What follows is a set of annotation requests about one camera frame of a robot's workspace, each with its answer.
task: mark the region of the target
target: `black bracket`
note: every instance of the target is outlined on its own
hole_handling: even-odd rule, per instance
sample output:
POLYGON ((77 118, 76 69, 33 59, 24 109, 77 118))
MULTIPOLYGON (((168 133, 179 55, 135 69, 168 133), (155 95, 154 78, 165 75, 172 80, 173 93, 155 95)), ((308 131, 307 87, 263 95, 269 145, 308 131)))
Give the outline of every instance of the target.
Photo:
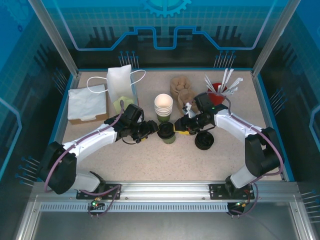
MULTIPOLYGON (((104 191, 107 191, 108 189, 112 189, 113 187, 117 186, 119 184, 106 184, 104 186, 104 191)), ((118 188, 112 190, 111 192, 109 192, 108 194, 104 195, 102 197, 102 200, 112 200, 115 196, 115 194, 117 193, 118 188)), ((115 197, 115 200, 119 200, 120 199, 120 194, 121 194, 121 186, 119 189, 119 193, 117 194, 117 196, 115 197)), ((92 196, 92 195, 88 195, 83 193, 82 191, 77 192, 75 198, 78 200, 94 200, 97 196, 92 196)))
POLYGON ((247 200, 248 195, 245 193, 248 190, 250 193, 250 200, 255 199, 255 194, 252 186, 246 186, 246 189, 242 189, 234 196, 230 197, 226 190, 225 183, 221 184, 209 184, 209 192, 211 200, 247 200))

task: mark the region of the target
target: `gear logo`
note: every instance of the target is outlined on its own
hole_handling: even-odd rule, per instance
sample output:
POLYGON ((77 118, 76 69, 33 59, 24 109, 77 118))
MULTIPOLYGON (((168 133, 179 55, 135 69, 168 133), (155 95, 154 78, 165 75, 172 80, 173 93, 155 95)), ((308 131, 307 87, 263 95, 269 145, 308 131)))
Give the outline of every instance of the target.
POLYGON ((191 0, 141 0, 141 3, 151 14, 166 18, 168 15, 173 17, 174 14, 180 14, 182 9, 187 9, 186 5, 190 4, 191 0))
POLYGON ((0 6, 6 7, 11 17, 21 25, 29 16, 29 3, 27 0, 0 0, 0 6))

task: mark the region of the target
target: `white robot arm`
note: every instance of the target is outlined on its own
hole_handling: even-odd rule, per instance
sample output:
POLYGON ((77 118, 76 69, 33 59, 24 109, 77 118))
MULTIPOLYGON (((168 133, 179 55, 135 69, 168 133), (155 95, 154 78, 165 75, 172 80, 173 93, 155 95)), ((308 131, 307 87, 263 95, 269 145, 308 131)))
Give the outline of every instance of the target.
POLYGON ((48 145, 37 169, 37 175, 57 194, 69 189, 95 192, 102 178, 94 172, 83 172, 77 165, 90 154, 105 145, 131 136, 136 143, 159 130, 156 122, 144 120, 144 111, 130 104, 124 113, 107 119, 96 130, 71 142, 48 145))
POLYGON ((231 198, 238 189, 247 186, 283 163, 283 157, 280 156, 279 140, 274 129, 271 127, 262 129, 259 126, 254 126, 231 113, 222 104, 214 106, 207 93, 197 95, 194 100, 200 114, 187 113, 178 119, 174 124, 176 132, 194 135, 199 133, 206 125, 212 124, 228 131, 244 144, 244 165, 226 179, 225 188, 231 198), (266 137, 272 146, 261 135, 266 137))

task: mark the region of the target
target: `white paper bag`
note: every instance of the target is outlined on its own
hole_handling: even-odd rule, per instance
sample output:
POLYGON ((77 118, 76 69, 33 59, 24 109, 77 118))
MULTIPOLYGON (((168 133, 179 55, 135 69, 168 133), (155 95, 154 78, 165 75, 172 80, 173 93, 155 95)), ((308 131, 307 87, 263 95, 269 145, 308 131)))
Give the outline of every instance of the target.
POLYGON ((121 100, 124 102, 124 109, 130 104, 138 105, 138 95, 134 84, 139 82, 145 74, 138 81, 134 82, 131 74, 135 72, 137 71, 131 72, 131 65, 108 69, 108 73, 106 74, 108 92, 117 114, 121 111, 121 100))

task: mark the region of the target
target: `yellow label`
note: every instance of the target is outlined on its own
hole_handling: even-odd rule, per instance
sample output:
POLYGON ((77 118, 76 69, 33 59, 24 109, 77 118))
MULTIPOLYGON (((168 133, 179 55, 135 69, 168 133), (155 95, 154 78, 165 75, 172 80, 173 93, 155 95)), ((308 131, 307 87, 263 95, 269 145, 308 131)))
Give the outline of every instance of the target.
POLYGON ((175 133, 182 134, 182 135, 190 135, 190 132, 188 132, 188 131, 177 131, 175 125, 173 125, 173 131, 175 133))

